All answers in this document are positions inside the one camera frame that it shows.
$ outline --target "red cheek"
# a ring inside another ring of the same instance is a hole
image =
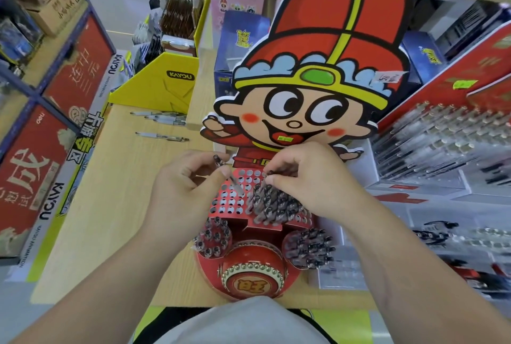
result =
[[[341,129],[341,128],[330,129],[330,130],[327,131],[327,134],[330,137],[341,137],[341,136],[344,135],[344,133],[346,133],[346,130]]]
[[[259,121],[259,117],[252,113],[246,113],[241,116],[241,119],[248,123],[256,123]]]

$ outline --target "yellow price tag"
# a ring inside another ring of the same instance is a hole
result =
[[[277,137],[277,140],[278,141],[293,142],[293,138],[292,137],[284,137],[283,135],[279,135]]]
[[[453,83],[452,89],[453,90],[469,89],[476,83],[477,83],[477,80],[457,80],[456,82]]]

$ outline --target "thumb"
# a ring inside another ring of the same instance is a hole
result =
[[[268,184],[271,184],[272,186],[276,187],[277,189],[286,192],[288,195],[291,195],[293,197],[299,196],[297,177],[283,176],[281,174],[272,174],[266,176],[265,181]]]
[[[222,165],[214,170],[204,182],[194,189],[200,200],[210,201],[231,174],[230,166]]]

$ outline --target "person's left hand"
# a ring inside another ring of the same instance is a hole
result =
[[[208,218],[211,202],[230,175],[229,166],[216,167],[214,154],[229,160],[224,153],[188,150],[156,176],[140,232],[163,251],[181,250]]]

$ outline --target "gray floor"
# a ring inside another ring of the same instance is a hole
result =
[[[116,48],[131,48],[131,34],[149,12],[149,0],[91,0]],[[41,316],[49,306],[31,305],[34,284],[8,283],[7,267],[0,267],[0,344],[4,344]]]

